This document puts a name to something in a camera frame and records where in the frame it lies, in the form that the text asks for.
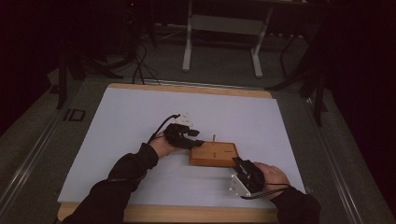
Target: person's right hand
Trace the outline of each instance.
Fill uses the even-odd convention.
[[[288,177],[279,168],[256,161],[254,162],[254,164],[262,171],[262,174],[265,178],[265,183],[268,183],[263,189],[264,192],[272,191],[275,189],[283,189],[290,185]],[[270,194],[267,196],[267,198],[271,200],[281,193],[282,192]]]

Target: gray carpet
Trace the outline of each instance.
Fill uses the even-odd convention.
[[[144,77],[154,75],[162,84],[173,81],[258,90],[262,90],[264,85],[273,85],[284,80],[278,55],[287,40],[281,37],[265,38],[260,53],[264,78],[257,79],[254,77],[248,49],[254,39],[238,36],[242,44],[224,41],[213,43],[203,37],[203,34],[196,34],[194,36],[199,37],[195,37],[193,42],[191,70],[183,73],[183,35],[161,39],[168,32],[172,34],[174,31],[165,28],[160,30],[159,47],[156,49],[148,41],[143,42],[148,50],[144,61],[148,69],[143,70]],[[285,55],[288,71],[299,62],[305,48],[306,44],[302,39],[297,40],[290,48]],[[139,55],[143,57],[143,48],[140,48]],[[58,194],[106,86],[114,81],[130,82],[134,69],[135,64],[119,71],[118,74],[125,76],[123,80],[100,77],[94,73],[86,78],[68,107],[86,110],[86,118],[82,122],[58,123],[35,169],[8,211],[4,223],[52,223],[55,220],[59,209],[56,202]],[[350,223],[340,197],[342,190],[334,184],[334,180],[337,182],[339,179],[332,174],[334,164],[329,164],[326,147],[332,151],[336,168],[345,177],[344,181],[360,212],[361,223],[395,223],[332,100],[331,93],[326,91],[324,103],[328,112],[322,113],[323,127],[318,128],[312,120],[309,105],[296,93],[299,87],[300,84],[295,84],[280,92],[273,92],[273,95],[278,100],[304,184],[313,190],[312,194],[322,206],[320,223]],[[56,97],[49,93],[44,94],[0,139],[2,192],[29,150],[34,147],[35,140],[46,124],[59,114],[55,109]]]

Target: white paper sheet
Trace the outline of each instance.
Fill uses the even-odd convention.
[[[137,152],[167,117],[182,113],[189,113],[192,128],[201,132],[198,139],[211,141],[215,134],[216,141],[233,142],[243,160],[276,165],[304,192],[276,100],[107,88],[58,201],[81,202],[121,156]],[[232,173],[231,168],[189,165],[188,150],[172,153],[148,171],[129,203],[274,207],[265,199],[233,195]]]

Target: person's left hand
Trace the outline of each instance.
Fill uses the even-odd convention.
[[[180,151],[181,149],[174,147],[166,141],[163,132],[158,133],[157,136],[149,143],[157,152],[158,157],[161,159],[172,152]]]

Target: black jacket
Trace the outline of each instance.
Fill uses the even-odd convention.
[[[157,153],[148,144],[142,144],[136,154],[123,156],[110,171],[108,179],[95,184],[63,224],[121,224],[131,193],[137,189],[147,169],[157,165],[158,159]],[[295,188],[283,192],[272,202],[279,210],[278,220],[282,224],[319,223],[319,203]]]

